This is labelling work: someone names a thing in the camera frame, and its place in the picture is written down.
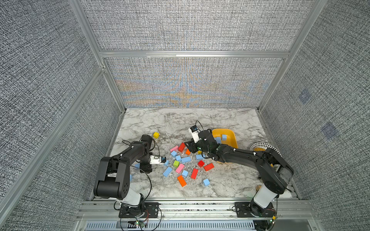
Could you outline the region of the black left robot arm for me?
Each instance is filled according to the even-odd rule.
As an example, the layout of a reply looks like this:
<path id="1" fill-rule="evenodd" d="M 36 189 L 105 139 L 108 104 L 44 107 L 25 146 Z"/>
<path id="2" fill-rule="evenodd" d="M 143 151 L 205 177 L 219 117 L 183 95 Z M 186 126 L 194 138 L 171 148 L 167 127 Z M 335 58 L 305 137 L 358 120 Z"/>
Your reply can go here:
<path id="1" fill-rule="evenodd" d="M 133 141 L 121 153 L 104 157 L 100 160 L 93 194 L 105 199 L 113 198 L 121 204 L 121 210 L 137 216 L 146 211 L 144 197 L 130 188 L 130 169 L 133 163 L 140 161 L 139 171 L 148 176 L 152 171 L 150 164 L 151 144 L 149 135 L 142 135 L 139 141 Z"/>

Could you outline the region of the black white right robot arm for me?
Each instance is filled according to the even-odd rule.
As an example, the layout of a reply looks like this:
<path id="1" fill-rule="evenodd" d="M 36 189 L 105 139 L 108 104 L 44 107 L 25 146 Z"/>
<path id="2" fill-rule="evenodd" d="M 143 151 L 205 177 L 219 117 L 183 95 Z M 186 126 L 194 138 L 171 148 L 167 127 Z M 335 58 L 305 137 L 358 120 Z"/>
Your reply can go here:
<path id="1" fill-rule="evenodd" d="M 206 159 L 221 163 L 234 163 L 258 171 L 263 186 L 250 201 L 247 212 L 255 217 L 272 217 L 277 211 L 272 201 L 284 194 L 293 174 L 293 168 L 273 148 L 264 151 L 248 151 L 227 144 L 218 144 L 212 130 L 199 130 L 197 126 L 188 129 L 192 139 L 185 142 L 192 153 L 202 151 Z"/>

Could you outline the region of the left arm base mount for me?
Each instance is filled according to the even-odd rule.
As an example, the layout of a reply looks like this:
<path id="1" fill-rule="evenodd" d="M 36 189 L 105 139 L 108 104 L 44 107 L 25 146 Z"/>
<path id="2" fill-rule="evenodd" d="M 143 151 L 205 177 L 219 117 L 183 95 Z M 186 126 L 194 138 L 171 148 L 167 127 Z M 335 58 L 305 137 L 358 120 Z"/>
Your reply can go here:
<path id="1" fill-rule="evenodd" d="M 159 214 L 159 203 L 145 202 L 138 207 L 121 205 L 119 218 L 157 218 Z"/>

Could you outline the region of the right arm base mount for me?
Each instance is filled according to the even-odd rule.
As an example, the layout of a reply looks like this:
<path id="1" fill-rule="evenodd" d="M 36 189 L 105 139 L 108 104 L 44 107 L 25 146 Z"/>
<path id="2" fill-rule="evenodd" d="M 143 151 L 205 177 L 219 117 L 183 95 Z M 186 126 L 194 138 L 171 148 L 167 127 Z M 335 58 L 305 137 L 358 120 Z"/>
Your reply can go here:
<path id="1" fill-rule="evenodd" d="M 272 203 L 269 203 L 266 208 L 262 208 L 254 201 L 236 202 L 234 209 L 238 218 L 272 218 L 277 214 Z"/>

